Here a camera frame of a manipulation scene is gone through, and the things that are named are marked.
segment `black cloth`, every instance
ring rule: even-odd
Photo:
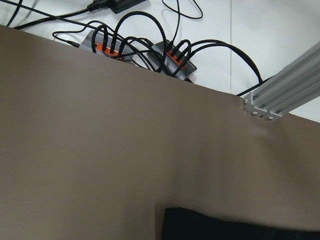
[[[167,208],[162,240],[320,240],[320,232],[222,221],[185,208]]]

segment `tile grout line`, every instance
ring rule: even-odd
[[[232,0],[230,0],[230,44],[232,45]],[[230,94],[232,90],[232,51],[230,49]]]

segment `black power adapter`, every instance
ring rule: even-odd
[[[118,14],[126,9],[133,7],[145,0],[112,0],[110,1],[109,8],[115,13]]]
[[[89,10],[89,12],[92,12],[96,9],[109,7],[115,14],[118,14],[143,1],[145,0],[94,0],[87,6],[87,9]]]

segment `brown backdrop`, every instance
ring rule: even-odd
[[[165,207],[320,230],[320,124],[0,27],[0,238],[159,239]]]

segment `white floor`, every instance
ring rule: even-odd
[[[166,0],[176,7],[175,0]],[[175,43],[182,39],[191,42],[217,39],[242,49],[258,66],[266,79],[279,72],[307,49],[320,41],[319,0],[197,0],[203,19],[181,18]],[[26,6],[60,15],[86,8],[90,0],[24,0]],[[0,24],[6,25],[15,7],[0,2]],[[192,0],[180,0],[181,12],[199,15]],[[161,23],[168,39],[172,39],[177,14],[167,9],[161,0],[147,0],[119,14],[110,9],[86,13],[72,19],[83,23],[100,20],[115,28],[122,16],[131,11],[144,11]],[[21,9],[11,27],[41,18],[37,13]],[[44,23],[25,31],[48,39],[52,32],[79,30],[80,26],[65,22]],[[81,43],[89,30],[78,35],[61,35]],[[161,41],[156,25],[146,17],[134,16],[123,23],[121,35],[145,37],[154,43]],[[227,48],[207,48],[191,61],[198,70],[190,77],[194,83],[218,91],[238,94],[258,83],[250,68]],[[320,97],[292,111],[293,114],[320,122]]]

